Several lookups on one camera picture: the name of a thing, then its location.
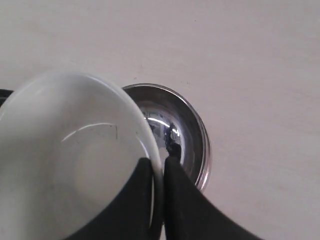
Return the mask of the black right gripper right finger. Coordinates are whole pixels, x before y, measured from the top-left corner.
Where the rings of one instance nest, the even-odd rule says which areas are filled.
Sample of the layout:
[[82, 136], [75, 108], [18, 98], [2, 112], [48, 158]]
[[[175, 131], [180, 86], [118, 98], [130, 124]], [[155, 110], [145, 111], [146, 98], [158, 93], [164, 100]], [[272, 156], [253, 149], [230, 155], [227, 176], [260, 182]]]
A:
[[164, 164], [167, 240], [259, 240], [217, 209], [191, 182], [177, 158]]

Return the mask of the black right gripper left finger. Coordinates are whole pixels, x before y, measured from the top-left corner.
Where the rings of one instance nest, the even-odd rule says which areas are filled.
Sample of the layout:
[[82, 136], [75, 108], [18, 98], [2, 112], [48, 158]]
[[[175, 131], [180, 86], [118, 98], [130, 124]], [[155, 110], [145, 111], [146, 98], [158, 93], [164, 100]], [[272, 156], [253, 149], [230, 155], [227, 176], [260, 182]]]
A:
[[115, 199], [68, 240], [149, 240], [153, 170], [148, 158], [138, 163]]

